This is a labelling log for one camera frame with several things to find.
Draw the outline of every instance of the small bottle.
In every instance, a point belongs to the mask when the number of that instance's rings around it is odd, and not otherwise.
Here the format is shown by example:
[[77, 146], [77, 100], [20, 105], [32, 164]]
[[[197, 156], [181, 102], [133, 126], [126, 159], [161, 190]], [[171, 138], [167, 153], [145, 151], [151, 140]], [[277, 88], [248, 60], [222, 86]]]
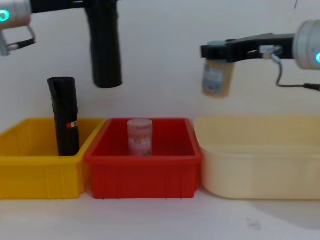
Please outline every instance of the small bottle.
[[[224, 46], [224, 41], [212, 41], [208, 45]], [[226, 60], [206, 60], [202, 80], [204, 94], [214, 98], [226, 98], [229, 96], [231, 81], [235, 64]]]
[[153, 123], [150, 119], [128, 121], [128, 142], [132, 156], [150, 156], [152, 154]]

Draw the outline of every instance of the yellow bin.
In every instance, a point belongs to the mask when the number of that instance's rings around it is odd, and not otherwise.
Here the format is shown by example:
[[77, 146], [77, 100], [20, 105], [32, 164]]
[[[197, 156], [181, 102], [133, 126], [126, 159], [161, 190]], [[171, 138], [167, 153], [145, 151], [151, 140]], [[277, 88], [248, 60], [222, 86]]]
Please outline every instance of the yellow bin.
[[76, 199], [88, 169], [83, 156], [105, 119], [79, 119], [80, 151], [58, 156], [55, 121], [31, 118], [0, 135], [1, 199]]

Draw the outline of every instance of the green indicator light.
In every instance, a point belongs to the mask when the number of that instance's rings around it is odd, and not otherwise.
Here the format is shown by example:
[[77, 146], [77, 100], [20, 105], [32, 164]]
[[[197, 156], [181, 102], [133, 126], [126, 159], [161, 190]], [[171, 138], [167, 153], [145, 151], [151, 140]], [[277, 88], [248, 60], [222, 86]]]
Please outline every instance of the green indicator light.
[[10, 12], [8, 10], [0, 10], [0, 23], [7, 21], [10, 18]]

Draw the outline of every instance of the jar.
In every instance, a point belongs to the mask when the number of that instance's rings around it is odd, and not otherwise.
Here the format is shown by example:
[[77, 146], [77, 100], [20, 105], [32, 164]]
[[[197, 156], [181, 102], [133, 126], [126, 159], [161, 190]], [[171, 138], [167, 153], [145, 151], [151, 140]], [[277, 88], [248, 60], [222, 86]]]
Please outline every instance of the jar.
[[132, 156], [152, 155], [153, 122], [150, 119], [128, 121], [128, 143]]

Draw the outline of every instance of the red bin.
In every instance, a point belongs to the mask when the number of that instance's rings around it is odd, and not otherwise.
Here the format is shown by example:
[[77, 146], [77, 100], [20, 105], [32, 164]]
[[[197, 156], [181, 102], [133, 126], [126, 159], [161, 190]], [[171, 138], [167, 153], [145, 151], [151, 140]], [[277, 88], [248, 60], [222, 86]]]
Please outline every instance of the red bin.
[[189, 119], [150, 118], [152, 156], [131, 156], [128, 121], [109, 119], [85, 155], [95, 199], [193, 198], [202, 154]]

